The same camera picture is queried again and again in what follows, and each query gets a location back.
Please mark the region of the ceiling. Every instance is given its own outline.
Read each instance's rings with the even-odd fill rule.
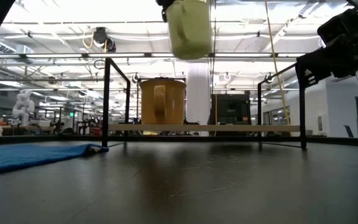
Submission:
[[[322,45],[316,33],[321,24],[350,8],[345,1],[268,1],[267,5],[275,52],[302,54]],[[214,7],[211,10],[211,21],[212,29],[216,30],[215,52],[272,51],[263,1],[217,1],[216,10]],[[102,52],[95,45],[86,48],[83,43],[89,45],[92,30],[101,26],[106,27],[114,39],[117,52],[171,52],[168,25],[162,22],[161,7],[154,0],[18,0],[0,27],[0,44],[12,49],[26,46],[25,52],[37,54]],[[190,63],[173,57],[116,58],[114,61],[129,78],[135,74],[147,78],[185,77]],[[282,70],[294,61],[295,58],[279,59],[277,68]],[[94,63],[94,60],[78,58],[37,59],[33,64],[0,59],[0,69],[5,71],[0,75],[11,72],[12,78],[31,74],[31,78],[97,76],[98,80],[103,79],[103,69],[97,69]],[[112,70],[111,88],[124,88],[124,80],[114,72]],[[268,73],[275,73],[271,58],[217,59],[214,85],[216,88],[255,88]],[[283,75],[286,88],[297,87],[294,76],[294,70]],[[64,88],[62,82],[29,86],[34,85]],[[103,82],[81,82],[81,88],[103,88]]]

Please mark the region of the black metal frame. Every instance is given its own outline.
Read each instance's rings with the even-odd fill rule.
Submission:
[[[297,66],[297,63],[294,63],[293,65],[290,65],[287,68],[284,68],[283,70],[277,72],[276,74],[272,75],[269,78],[274,78],[282,73],[288,71],[291,68],[295,68]],[[267,83],[268,80],[265,79],[258,83],[258,125],[262,125],[262,84]],[[301,148],[306,149],[307,145],[307,138],[306,138],[306,118],[305,118],[305,84],[302,79],[298,79],[299,83],[299,117],[300,117],[300,142],[301,142]],[[267,139],[267,137],[262,137],[262,133],[258,133],[258,141],[262,142]]]
[[[124,72],[111,59],[106,58],[104,64],[104,90],[103,90],[103,128],[102,128],[102,146],[108,146],[109,138],[109,99],[110,99],[110,66],[127,82],[126,104],[125,104],[125,123],[129,124],[129,99],[131,97],[131,81],[125,76]],[[128,138],[128,131],[124,132],[124,138]]]

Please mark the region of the mug handle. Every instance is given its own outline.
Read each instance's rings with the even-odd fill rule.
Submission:
[[[187,37],[186,37],[186,32],[185,32],[185,26],[183,24],[183,18],[186,16],[186,8],[184,3],[180,3],[181,4],[181,15],[179,16],[178,19],[178,35],[181,38],[182,41],[186,41]]]
[[[165,86],[154,87],[154,115],[157,119],[165,118]]]

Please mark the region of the white robot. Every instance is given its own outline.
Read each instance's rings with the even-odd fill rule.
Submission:
[[[29,90],[21,90],[17,94],[17,101],[13,107],[12,125],[18,124],[18,119],[21,120],[21,126],[29,125],[29,113],[34,112],[34,101],[30,100],[32,92]]]

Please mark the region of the white wall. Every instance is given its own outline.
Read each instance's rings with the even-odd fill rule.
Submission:
[[[356,96],[358,96],[357,80],[355,77],[341,82],[332,82],[329,77],[327,82],[329,137],[347,138],[344,125],[348,125],[355,138],[357,131]]]
[[[286,94],[287,105],[290,107],[290,118],[292,125],[300,124],[299,117],[299,92],[290,91]],[[329,132],[328,123],[328,102],[327,102],[327,90],[326,81],[322,80],[317,85],[311,86],[305,91],[305,108],[306,108],[306,129],[312,130],[313,134],[323,134]],[[282,100],[268,100],[267,104],[262,105],[262,112],[271,111],[275,109],[283,108]],[[257,106],[251,108],[251,114],[258,113]],[[323,131],[318,130],[318,116],[324,116]]]

